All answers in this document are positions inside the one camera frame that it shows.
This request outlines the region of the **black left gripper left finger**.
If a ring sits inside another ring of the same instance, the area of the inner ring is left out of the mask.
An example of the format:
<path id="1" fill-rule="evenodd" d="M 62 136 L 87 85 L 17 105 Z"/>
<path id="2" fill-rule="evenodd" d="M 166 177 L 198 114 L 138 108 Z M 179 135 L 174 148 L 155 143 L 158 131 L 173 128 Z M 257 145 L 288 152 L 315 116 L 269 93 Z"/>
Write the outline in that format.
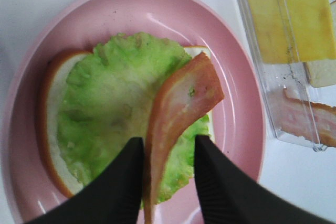
<path id="1" fill-rule="evenodd" d="M 30 223 L 136 223 L 142 198 L 143 140 L 131 138 L 82 191 Z"/>

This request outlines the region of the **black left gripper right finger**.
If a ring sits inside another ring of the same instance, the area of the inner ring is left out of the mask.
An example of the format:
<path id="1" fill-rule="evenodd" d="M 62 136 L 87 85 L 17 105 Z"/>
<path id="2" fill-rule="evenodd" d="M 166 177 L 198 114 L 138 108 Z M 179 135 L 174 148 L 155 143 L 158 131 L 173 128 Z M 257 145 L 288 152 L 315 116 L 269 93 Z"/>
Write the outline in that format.
<path id="1" fill-rule="evenodd" d="M 205 223 L 329 223 L 260 186 L 207 135 L 195 138 L 194 172 Z"/>

